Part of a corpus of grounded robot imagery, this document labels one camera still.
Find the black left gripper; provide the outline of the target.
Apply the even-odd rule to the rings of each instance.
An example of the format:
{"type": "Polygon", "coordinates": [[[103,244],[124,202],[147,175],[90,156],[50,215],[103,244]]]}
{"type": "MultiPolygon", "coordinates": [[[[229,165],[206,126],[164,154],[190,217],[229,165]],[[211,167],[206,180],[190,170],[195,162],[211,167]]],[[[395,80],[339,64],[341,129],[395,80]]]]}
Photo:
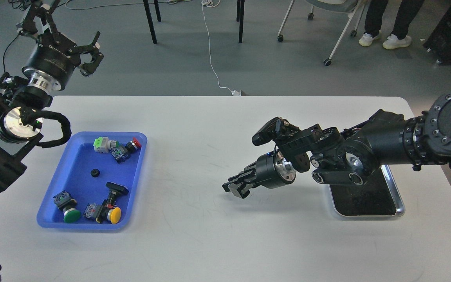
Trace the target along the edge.
{"type": "Polygon", "coordinates": [[[22,20],[16,25],[18,36],[32,38],[37,44],[22,68],[23,74],[31,78],[33,73],[39,71],[46,73],[55,79],[52,87],[54,91],[65,89],[78,66],[84,77],[91,76],[104,58],[99,51],[98,39],[101,34],[99,31],[89,45],[77,46],[76,42],[61,45],[61,33],[52,19],[52,13],[59,3],[59,0],[54,0],[49,6],[43,4],[41,0],[32,1],[22,20]],[[81,63],[80,55],[83,54],[91,55],[91,61],[81,63]]]}

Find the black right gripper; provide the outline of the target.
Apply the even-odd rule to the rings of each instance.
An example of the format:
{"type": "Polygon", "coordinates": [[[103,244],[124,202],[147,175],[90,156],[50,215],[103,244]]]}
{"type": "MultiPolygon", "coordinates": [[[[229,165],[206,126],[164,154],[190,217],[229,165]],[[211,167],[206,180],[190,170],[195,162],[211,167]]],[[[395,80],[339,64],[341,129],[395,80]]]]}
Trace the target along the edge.
{"type": "Polygon", "coordinates": [[[245,199],[251,194],[250,190],[257,186],[274,189],[293,183],[295,178],[296,170],[281,152],[268,152],[238,174],[228,178],[228,182],[222,184],[222,188],[225,192],[231,192],[234,196],[245,199]]]}

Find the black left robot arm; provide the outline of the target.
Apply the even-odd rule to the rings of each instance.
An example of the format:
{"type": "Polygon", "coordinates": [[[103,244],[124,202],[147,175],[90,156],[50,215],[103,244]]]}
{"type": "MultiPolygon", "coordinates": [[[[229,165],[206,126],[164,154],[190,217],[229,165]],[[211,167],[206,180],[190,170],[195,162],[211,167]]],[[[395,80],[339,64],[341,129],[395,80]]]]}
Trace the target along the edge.
{"type": "Polygon", "coordinates": [[[78,45],[57,30],[52,13],[59,6],[32,0],[18,23],[18,36],[35,40],[23,77],[4,72],[0,77],[0,193],[27,169],[24,157],[36,146],[52,148],[68,142],[72,132],[63,114],[47,110],[52,91],[63,91],[73,72],[92,75],[104,55],[97,32],[93,41],[78,45]]]}

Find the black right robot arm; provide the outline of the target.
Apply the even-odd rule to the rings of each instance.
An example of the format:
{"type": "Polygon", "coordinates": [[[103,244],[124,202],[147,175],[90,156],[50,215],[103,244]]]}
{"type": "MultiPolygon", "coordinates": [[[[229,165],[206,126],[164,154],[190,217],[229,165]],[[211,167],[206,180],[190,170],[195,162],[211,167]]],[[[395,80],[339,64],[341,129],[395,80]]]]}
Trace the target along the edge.
{"type": "Polygon", "coordinates": [[[340,132],[315,124],[305,130],[275,117],[252,137],[255,146],[273,141],[274,150],[260,156],[222,184],[242,199],[258,186],[277,188],[294,182],[296,173],[314,167],[320,184],[363,187],[383,165],[411,164],[451,169],[451,93],[442,95],[420,116],[404,119],[382,109],[368,120],[340,132]]]}

